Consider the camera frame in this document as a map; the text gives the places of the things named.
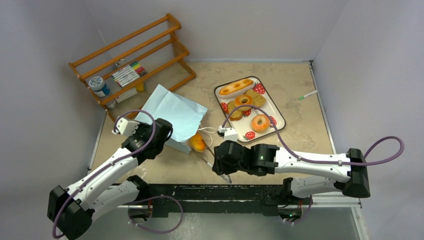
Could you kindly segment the light blue paper bag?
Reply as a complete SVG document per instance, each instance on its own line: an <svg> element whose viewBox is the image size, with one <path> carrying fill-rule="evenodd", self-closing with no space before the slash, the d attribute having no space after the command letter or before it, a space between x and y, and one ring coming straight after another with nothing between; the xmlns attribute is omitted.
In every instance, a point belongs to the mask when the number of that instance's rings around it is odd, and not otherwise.
<svg viewBox="0 0 424 240"><path fill-rule="evenodd" d="M154 119L164 119L172 124L173 133L165 144L185 154L191 151L187 141L197 133L208 109L201 104L158 85L142 110Z"/></svg>

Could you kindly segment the orange fake pastry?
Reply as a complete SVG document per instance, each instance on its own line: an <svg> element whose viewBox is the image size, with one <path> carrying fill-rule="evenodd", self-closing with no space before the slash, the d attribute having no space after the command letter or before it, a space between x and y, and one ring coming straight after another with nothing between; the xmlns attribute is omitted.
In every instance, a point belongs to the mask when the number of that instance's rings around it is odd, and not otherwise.
<svg viewBox="0 0 424 240"><path fill-rule="evenodd" d="M191 148L198 153L203 152L207 148L207 144L199 132L196 132L195 135L188 140L188 142Z"/></svg>

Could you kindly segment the white strawberry tray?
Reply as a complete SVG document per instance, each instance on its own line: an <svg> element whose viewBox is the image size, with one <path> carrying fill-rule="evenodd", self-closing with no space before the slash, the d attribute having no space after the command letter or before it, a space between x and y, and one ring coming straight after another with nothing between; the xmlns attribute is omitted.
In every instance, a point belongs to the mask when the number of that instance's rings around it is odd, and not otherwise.
<svg viewBox="0 0 424 240"><path fill-rule="evenodd" d="M242 111L243 118L236 121L231 121L228 119L228 125L231 128L234 128L238 133L238 141L242 143L248 143L253 140L258 140L260 138L263 138L267 135L270 135L272 133L275 133L275 128L278 130L282 130L286 126L286 121L282 115L282 113L278 110L276 107L276 104L270 97L268 91L264 87L263 83L260 81L259 78L255 76L248 76L241 79L251 79L255 82L254 87L252 88L253 91L261 94L265 99L266 103L262 107L256 108L250 108L249 110ZM228 99L222 99L218 97L218 91L220 88L222 88L224 85L227 85L229 83L235 82L237 80L230 81L225 84L218 85L214 88L213 93L215 95L215 98L217 99L223 113L225 116L228 116L228 107L227 104L230 101L234 101L236 97L228 98ZM263 112L266 112L270 116L270 127L266 132L263 133L257 133L254 132L251 129L251 121L252 119L257 115L262 115Z"/></svg>

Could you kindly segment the orange fake donut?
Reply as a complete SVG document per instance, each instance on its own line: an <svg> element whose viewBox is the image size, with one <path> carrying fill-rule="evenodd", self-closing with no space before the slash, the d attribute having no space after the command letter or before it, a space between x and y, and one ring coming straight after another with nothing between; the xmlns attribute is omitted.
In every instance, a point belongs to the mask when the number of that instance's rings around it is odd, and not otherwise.
<svg viewBox="0 0 424 240"><path fill-rule="evenodd" d="M253 105L253 99L249 95L242 94L242 95L237 96L234 99L234 105L235 105L235 107L239 107L241 105L247 105L247 106L242 106L242 107L237 109L238 111L244 112L244 111L247 111L251 108L251 105Z"/></svg>
<svg viewBox="0 0 424 240"><path fill-rule="evenodd" d="M256 133L264 133L270 128L271 122L270 119L264 115L256 115L250 123L251 129Z"/></svg>

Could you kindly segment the round brown bread slice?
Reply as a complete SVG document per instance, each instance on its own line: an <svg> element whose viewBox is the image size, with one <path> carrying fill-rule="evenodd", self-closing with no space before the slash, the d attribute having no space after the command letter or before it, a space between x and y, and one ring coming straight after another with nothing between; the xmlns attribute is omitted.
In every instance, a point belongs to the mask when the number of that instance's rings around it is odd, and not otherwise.
<svg viewBox="0 0 424 240"><path fill-rule="evenodd" d="M260 108L266 103L266 99L256 91L249 89L245 92L245 95L250 96L252 98L252 105Z"/></svg>

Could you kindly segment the long fake bread loaf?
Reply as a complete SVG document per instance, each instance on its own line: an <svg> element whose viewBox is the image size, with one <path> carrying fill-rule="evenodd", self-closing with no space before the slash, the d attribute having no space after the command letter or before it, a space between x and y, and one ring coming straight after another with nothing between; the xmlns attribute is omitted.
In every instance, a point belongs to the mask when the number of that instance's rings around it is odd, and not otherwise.
<svg viewBox="0 0 424 240"><path fill-rule="evenodd" d="M255 86L255 82L250 78L243 78L221 87L217 93L217 96L221 99L235 98L242 95L247 90L252 89Z"/></svg>

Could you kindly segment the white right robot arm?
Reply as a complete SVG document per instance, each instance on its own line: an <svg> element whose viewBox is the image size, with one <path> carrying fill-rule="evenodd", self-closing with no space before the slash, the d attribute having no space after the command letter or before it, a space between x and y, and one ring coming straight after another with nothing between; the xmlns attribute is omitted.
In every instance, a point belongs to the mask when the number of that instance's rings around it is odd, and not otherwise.
<svg viewBox="0 0 424 240"><path fill-rule="evenodd" d="M283 147L257 144L251 148L226 140L213 148L212 170L217 175L241 171L258 177L268 174L306 174L306 178L283 180L280 196L288 204L311 195L341 192L352 198L371 196L363 153L351 148L344 154L289 153Z"/></svg>

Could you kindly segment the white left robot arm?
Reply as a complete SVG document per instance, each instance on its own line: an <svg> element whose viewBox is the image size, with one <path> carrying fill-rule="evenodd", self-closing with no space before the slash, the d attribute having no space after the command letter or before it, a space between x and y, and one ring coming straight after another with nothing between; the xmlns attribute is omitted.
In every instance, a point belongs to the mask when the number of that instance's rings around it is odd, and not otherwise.
<svg viewBox="0 0 424 240"><path fill-rule="evenodd" d="M58 185L49 193L47 217L53 222L53 229L60 230L69 240L82 236L95 220L118 206L148 201L149 185L137 175L118 186L113 184L160 154L173 126L162 118L148 124L123 117L116 121L112 132L126 140L108 160L76 183L65 188Z"/></svg>

